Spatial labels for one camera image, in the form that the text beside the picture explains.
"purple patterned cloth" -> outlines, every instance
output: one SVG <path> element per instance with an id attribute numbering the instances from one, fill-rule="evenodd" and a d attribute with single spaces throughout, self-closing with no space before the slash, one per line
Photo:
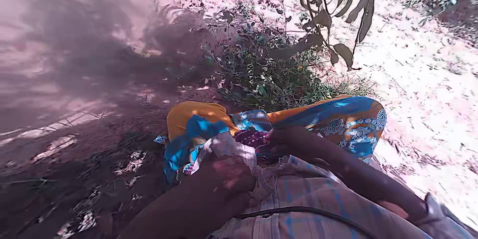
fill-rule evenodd
<path id="1" fill-rule="evenodd" d="M 271 152 L 272 145 L 266 140 L 267 132 L 257 130 L 237 131 L 234 139 L 243 145 L 253 147 L 256 152 L 257 162 L 272 164 L 277 163 L 280 155 Z"/>

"sandy soil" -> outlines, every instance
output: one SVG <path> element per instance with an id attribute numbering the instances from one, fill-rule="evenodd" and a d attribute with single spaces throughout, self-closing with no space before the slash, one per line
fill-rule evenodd
<path id="1" fill-rule="evenodd" d="M 114 237 L 166 191 L 152 138 L 170 107 L 238 109 L 204 87 L 214 69 L 201 46 L 234 40 L 243 18 L 228 34 L 220 12 L 239 1 L 254 7 L 257 24 L 263 14 L 265 25 L 285 27 L 279 0 L 0 0 L 0 237 L 51 238 L 66 223 L 73 238 Z M 375 0 L 355 56 L 362 70 L 336 65 L 330 74 L 377 82 L 388 114 L 376 148 L 382 169 L 476 229 L 478 51 L 436 19 L 418 26 L 422 15 L 404 1 Z M 286 29 L 302 35 L 298 0 L 284 5 L 293 16 Z M 352 46 L 358 22 L 343 21 L 333 19 L 331 43 Z"/>

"person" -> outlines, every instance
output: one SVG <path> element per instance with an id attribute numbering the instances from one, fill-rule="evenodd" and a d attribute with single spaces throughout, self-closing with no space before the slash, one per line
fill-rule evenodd
<path id="1" fill-rule="evenodd" d="M 171 141 L 164 172 L 176 168 L 177 185 L 119 238 L 476 238 L 430 194 L 370 165 L 383 112 L 360 96 L 231 117 L 178 104 L 157 138 Z"/>

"blue and orange cloth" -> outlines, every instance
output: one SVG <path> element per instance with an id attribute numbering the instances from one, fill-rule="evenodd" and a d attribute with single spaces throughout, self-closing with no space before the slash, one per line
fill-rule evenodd
<path id="1" fill-rule="evenodd" d="M 168 133 L 160 134 L 155 142 L 167 144 L 164 173 L 172 183 L 190 174 L 202 145 L 222 132 L 229 131 L 237 142 L 254 147 L 258 162 L 274 163 L 276 156 L 270 154 L 266 132 L 279 125 L 304 126 L 368 163 L 386 122 L 382 105 L 364 96 L 340 95 L 301 108 L 231 115 L 216 103 L 187 101 L 171 109 Z"/>

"bush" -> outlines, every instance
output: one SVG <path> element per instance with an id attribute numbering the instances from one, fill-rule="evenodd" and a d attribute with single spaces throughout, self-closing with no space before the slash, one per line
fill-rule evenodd
<path id="1" fill-rule="evenodd" d="M 219 92 L 237 105 L 266 112 L 310 105 L 340 94 L 373 94 L 373 83 L 365 79 L 322 81 L 316 72 L 324 67 L 317 46 L 288 59 L 269 57 L 271 51 L 293 41 L 283 34 L 271 34 L 270 29 L 254 31 L 248 24 L 239 31 L 235 45 L 226 47 L 221 55 L 209 53 L 207 57 L 221 67 Z"/>

